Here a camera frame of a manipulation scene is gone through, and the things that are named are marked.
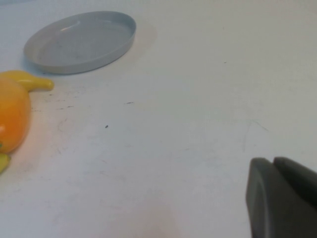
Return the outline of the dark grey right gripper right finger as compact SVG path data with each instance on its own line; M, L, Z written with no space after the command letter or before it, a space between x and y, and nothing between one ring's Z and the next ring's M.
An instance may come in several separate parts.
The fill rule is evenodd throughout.
M273 164L303 200L317 205L316 172L286 157L275 157Z

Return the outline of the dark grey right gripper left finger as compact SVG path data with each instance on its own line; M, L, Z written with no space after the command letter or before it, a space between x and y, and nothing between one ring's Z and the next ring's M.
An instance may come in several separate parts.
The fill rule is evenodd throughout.
M317 236L317 206L303 200L265 158L250 161L246 204L254 238Z

